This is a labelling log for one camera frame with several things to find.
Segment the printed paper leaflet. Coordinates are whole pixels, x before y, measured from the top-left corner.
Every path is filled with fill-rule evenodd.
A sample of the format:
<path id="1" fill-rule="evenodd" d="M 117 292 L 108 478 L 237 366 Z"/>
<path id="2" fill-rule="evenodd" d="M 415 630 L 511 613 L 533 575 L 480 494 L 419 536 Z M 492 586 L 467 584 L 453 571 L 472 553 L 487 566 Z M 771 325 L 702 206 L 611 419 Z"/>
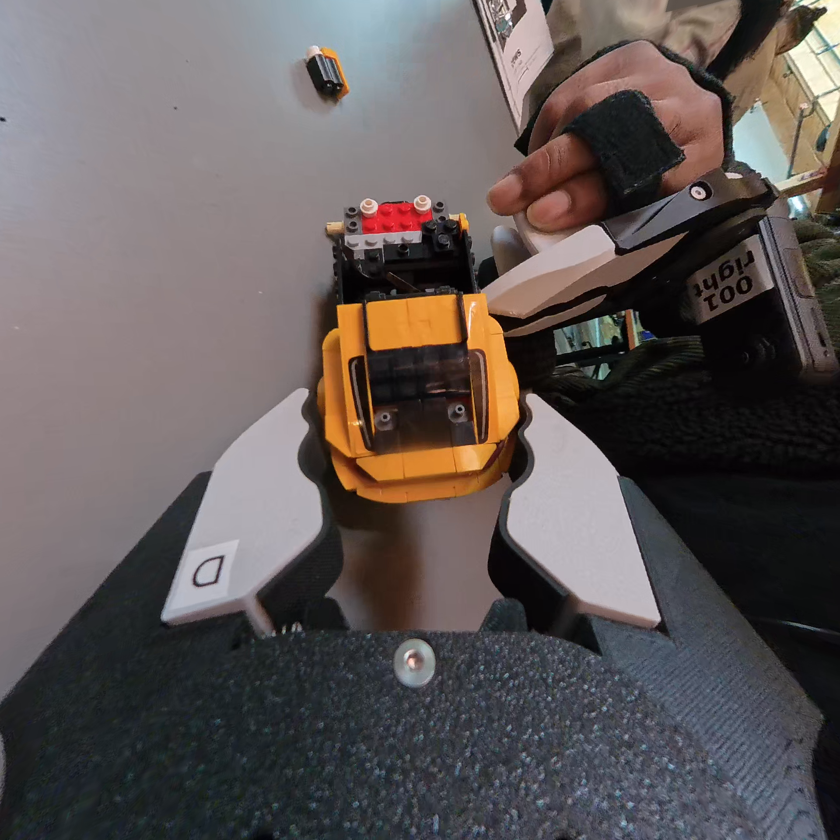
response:
<path id="1" fill-rule="evenodd" d="M 540 1 L 474 1 L 500 88 L 517 130 L 528 120 L 532 84 L 553 54 Z"/>

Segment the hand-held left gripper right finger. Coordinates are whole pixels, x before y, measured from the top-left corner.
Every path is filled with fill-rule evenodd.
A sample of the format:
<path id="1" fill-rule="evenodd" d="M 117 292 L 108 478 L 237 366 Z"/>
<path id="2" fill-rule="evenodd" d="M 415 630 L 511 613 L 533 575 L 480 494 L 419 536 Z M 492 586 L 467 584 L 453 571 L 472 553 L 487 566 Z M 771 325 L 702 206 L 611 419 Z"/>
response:
<path id="1" fill-rule="evenodd" d="M 583 616 L 655 629 L 661 615 L 613 465 L 540 396 L 525 397 L 524 414 L 491 581 L 531 630 L 572 631 Z"/>

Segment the yellow lego car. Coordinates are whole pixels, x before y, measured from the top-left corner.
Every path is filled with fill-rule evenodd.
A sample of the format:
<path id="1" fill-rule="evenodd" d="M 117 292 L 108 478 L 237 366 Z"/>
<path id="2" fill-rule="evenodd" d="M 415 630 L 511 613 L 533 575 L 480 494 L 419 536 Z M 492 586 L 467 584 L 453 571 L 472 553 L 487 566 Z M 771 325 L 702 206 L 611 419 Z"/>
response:
<path id="1" fill-rule="evenodd" d="M 488 488 L 511 462 L 520 389 L 467 216 L 424 194 L 366 197 L 327 234 L 337 326 L 318 409 L 341 485 L 389 504 Z"/>

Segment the beige jacket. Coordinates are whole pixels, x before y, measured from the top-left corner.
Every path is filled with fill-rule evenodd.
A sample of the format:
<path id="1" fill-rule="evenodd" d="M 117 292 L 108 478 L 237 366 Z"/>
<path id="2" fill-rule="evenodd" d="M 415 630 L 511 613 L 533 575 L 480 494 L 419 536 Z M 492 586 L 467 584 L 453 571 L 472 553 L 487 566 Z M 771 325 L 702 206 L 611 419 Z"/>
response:
<path id="1" fill-rule="evenodd" d="M 625 41 L 663 46 L 719 79 L 737 123 L 759 99 L 777 56 L 826 12 L 792 1 L 546 2 L 553 55 L 528 94 L 534 116 L 551 91 L 595 53 Z"/>

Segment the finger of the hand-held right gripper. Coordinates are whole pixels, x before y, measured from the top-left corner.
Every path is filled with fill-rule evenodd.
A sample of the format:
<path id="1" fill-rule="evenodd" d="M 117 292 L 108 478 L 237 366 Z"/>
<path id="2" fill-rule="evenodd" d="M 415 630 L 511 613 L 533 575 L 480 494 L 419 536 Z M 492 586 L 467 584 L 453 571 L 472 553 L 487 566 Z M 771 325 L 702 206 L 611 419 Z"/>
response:
<path id="1" fill-rule="evenodd" d="M 506 339 L 525 338 L 633 308 L 629 285 L 500 284 L 500 326 Z"/>
<path id="2" fill-rule="evenodd" d="M 497 226 L 490 237 L 498 278 L 484 289 L 488 311 L 525 320 L 548 308 L 586 312 L 607 300 L 592 276 L 616 257 L 616 244 L 601 225 L 565 236 L 537 236 L 547 248 L 531 252 L 514 227 Z"/>

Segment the small black yellow lego assembly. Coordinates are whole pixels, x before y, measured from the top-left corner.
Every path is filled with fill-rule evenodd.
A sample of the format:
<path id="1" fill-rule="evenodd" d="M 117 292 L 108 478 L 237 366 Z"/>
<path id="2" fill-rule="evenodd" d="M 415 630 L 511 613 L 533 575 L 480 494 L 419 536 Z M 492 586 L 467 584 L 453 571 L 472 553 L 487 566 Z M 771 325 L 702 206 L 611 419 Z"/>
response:
<path id="1" fill-rule="evenodd" d="M 334 50 L 312 45 L 304 60 L 312 85 L 321 98 L 340 102 L 348 95 L 350 85 Z"/>

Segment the green knit sweater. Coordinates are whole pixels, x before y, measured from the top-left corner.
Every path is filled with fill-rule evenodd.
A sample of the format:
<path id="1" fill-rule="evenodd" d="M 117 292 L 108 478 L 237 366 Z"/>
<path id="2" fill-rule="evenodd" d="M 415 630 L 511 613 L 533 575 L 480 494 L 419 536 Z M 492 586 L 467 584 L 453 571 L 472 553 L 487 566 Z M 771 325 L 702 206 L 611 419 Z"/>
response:
<path id="1" fill-rule="evenodd" d="M 602 381 L 558 369 L 540 396 L 626 475 L 777 469 L 838 477 L 838 381 L 728 392 L 712 382 L 695 337 L 645 342 Z"/>

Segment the person's right hand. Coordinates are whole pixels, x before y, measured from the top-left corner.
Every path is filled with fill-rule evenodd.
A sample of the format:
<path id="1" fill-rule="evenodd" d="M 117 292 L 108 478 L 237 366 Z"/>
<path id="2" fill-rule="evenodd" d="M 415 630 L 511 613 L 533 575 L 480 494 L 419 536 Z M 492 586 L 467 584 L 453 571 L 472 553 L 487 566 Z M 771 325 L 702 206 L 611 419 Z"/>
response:
<path id="1" fill-rule="evenodd" d="M 727 152 L 721 97 L 656 46 L 636 41 L 578 69 L 549 94 L 532 126 L 527 156 L 488 192 L 492 212 L 524 212 L 532 226 L 548 233 L 620 214 L 592 146 L 567 130 L 584 111 L 620 91 L 638 91 L 650 101 L 683 155 L 654 180 L 657 191 L 648 203 L 721 167 Z"/>

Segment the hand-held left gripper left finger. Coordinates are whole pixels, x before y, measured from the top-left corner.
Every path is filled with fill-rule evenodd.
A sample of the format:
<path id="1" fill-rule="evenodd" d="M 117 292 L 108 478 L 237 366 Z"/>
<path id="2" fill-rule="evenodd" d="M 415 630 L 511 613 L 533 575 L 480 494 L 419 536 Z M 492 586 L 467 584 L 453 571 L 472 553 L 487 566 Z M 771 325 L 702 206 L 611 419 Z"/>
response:
<path id="1" fill-rule="evenodd" d="M 259 637 L 302 629 L 339 579 L 343 546 L 306 388 L 246 429 L 216 462 L 165 600 L 173 627 L 241 614 Z"/>

